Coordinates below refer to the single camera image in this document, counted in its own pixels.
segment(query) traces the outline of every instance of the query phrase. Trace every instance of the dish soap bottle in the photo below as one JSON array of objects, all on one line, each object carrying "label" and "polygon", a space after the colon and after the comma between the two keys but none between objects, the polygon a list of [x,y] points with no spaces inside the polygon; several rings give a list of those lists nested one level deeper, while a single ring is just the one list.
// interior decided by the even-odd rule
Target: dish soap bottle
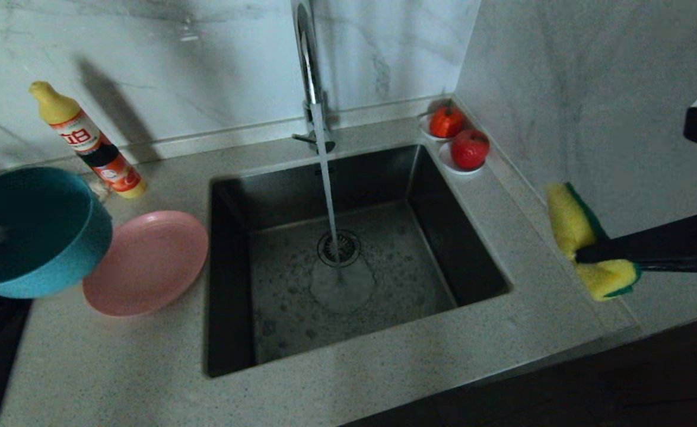
[{"label": "dish soap bottle", "polygon": [[77,101],[59,94],[47,81],[32,83],[29,92],[40,104],[40,117],[113,191],[125,198],[138,197],[145,191],[139,173]]}]

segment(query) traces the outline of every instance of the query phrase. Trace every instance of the sink drain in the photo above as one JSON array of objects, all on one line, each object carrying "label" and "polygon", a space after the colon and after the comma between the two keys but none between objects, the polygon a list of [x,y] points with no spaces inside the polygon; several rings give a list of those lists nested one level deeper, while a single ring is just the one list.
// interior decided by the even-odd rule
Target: sink drain
[{"label": "sink drain", "polygon": [[337,255],[339,256],[335,254],[331,232],[327,232],[322,236],[316,250],[319,254],[319,259],[321,259],[323,263],[330,267],[345,267],[356,261],[357,257],[359,257],[360,248],[359,238],[357,238],[354,233],[347,230],[338,230]]}]

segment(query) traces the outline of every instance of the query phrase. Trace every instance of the sink basin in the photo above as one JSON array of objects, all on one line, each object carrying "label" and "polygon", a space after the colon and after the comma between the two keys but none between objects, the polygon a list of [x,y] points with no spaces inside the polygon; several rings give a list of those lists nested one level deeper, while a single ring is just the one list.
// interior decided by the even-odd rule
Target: sink basin
[{"label": "sink basin", "polygon": [[318,163],[212,182],[208,375],[508,292],[424,146],[332,160],[329,175],[337,254]]}]

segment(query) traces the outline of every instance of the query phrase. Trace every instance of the speckled countertop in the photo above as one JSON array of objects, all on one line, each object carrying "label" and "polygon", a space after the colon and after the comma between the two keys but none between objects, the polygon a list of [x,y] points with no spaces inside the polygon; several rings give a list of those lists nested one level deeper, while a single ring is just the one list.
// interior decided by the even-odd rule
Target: speckled countertop
[{"label": "speckled countertop", "polygon": [[[331,157],[438,145],[415,119],[334,132]],[[156,210],[207,224],[208,182],[316,162],[279,140],[139,165],[148,192],[106,202],[114,224]],[[444,173],[511,291],[231,375],[204,373],[208,267],[155,314],[105,318],[80,286],[33,305],[0,425],[339,425],[446,389],[613,340],[635,327],[593,302],[547,244],[540,204],[498,152],[471,176]]]}]

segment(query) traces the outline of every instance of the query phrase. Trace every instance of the small white dish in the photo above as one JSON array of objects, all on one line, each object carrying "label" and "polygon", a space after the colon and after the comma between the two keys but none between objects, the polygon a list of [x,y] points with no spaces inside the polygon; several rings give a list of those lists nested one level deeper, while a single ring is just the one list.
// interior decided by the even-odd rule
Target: small white dish
[{"label": "small white dish", "polygon": [[438,150],[438,157],[441,160],[441,163],[450,170],[451,172],[457,174],[457,175],[472,175],[475,172],[478,172],[483,168],[483,166],[486,164],[483,162],[482,165],[480,165],[479,168],[474,168],[473,170],[466,170],[465,168],[460,168],[454,163],[454,160],[451,159],[451,143],[447,142],[441,146],[441,148]]},{"label": "small white dish", "polygon": [[433,141],[437,142],[446,142],[450,141],[451,138],[438,138],[432,133],[430,133],[430,120],[432,120],[432,115],[434,113],[430,114],[423,114],[422,116],[419,117],[419,131],[422,132],[422,135],[425,135],[427,138],[430,138]]}]

